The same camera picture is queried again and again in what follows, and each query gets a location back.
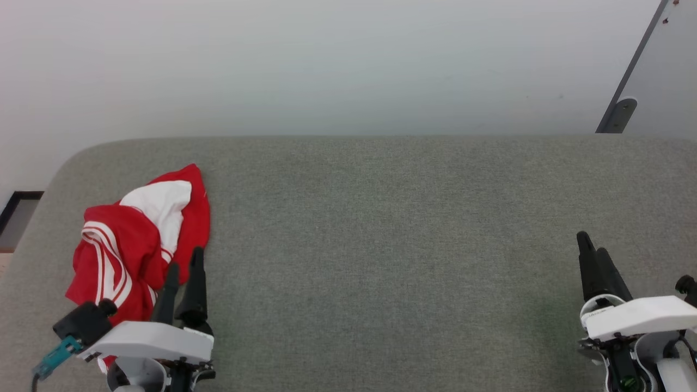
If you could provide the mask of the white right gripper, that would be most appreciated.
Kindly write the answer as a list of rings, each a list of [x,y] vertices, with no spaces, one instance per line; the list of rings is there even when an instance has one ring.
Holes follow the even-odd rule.
[[[583,300],[588,301],[579,317],[590,340],[605,342],[618,337],[695,329],[694,306],[677,296],[633,299],[607,249],[596,250],[585,231],[577,233],[577,245]],[[606,289],[627,302],[591,310],[595,300],[602,298],[597,295]]]

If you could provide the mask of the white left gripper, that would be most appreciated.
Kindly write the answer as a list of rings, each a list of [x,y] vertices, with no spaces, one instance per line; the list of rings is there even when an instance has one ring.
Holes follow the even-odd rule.
[[[189,278],[184,295],[175,312],[182,327],[172,326],[174,306],[179,290],[179,266],[170,264],[165,283],[160,290],[151,322],[122,322],[90,347],[78,354],[80,359],[97,356],[160,359],[176,362],[184,358],[189,363],[211,360],[215,338],[207,322],[207,287],[204,267],[204,248],[193,250],[189,263]]]

